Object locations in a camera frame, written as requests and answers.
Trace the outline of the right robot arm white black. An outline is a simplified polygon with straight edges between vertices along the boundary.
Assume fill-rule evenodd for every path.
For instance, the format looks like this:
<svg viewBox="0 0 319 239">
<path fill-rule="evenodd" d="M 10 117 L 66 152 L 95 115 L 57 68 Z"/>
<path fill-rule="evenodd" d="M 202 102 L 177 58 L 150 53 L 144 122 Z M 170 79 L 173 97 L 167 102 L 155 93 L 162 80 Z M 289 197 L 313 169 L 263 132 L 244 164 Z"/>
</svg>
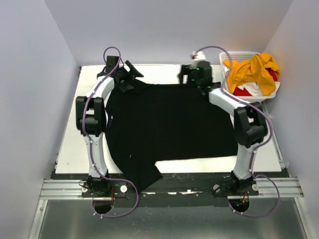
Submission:
<svg viewBox="0 0 319 239">
<path fill-rule="evenodd" d="M 213 82 L 212 67 L 205 60 L 181 65 L 177 75 L 179 83 L 184 77 L 187 83 L 200 89 L 213 105 L 229 113 L 234 119 L 234 137 L 238 143 L 237 159 L 231 171 L 231 181 L 226 191 L 241 195 L 254 182 L 253 162 L 257 149 L 268 134 L 266 116 L 260 103 L 249 103 L 228 93 L 221 83 Z"/>
</svg>

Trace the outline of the black t-shirt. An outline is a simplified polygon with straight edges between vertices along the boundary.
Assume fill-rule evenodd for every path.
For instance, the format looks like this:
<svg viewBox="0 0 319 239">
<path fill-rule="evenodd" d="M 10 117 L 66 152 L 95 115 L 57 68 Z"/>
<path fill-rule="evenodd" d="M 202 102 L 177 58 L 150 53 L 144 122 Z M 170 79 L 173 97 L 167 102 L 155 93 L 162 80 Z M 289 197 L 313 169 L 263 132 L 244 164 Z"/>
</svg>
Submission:
<svg viewBox="0 0 319 239">
<path fill-rule="evenodd" d="M 161 179 L 158 161 L 237 154 L 230 115 L 199 88 L 139 80 L 131 86 L 111 91 L 105 137 L 114 163 L 138 191 Z"/>
</svg>

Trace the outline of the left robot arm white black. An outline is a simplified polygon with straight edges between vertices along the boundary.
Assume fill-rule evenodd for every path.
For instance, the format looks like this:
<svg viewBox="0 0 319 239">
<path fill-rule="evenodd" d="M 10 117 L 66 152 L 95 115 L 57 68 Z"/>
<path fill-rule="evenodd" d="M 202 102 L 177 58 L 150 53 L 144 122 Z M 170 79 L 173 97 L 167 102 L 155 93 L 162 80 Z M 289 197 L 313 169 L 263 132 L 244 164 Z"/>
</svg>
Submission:
<svg viewBox="0 0 319 239">
<path fill-rule="evenodd" d="M 84 187 L 100 197 L 110 193 L 112 182 L 103 150 L 103 135 L 112 119 L 106 113 L 105 99 L 115 87 L 132 90 L 134 87 L 130 82 L 143 77 L 130 61 L 125 61 L 123 66 L 120 62 L 117 56 L 107 56 L 106 65 L 97 75 L 92 90 L 75 100 L 76 127 L 83 135 L 89 158 L 89 174 Z"/>
</svg>

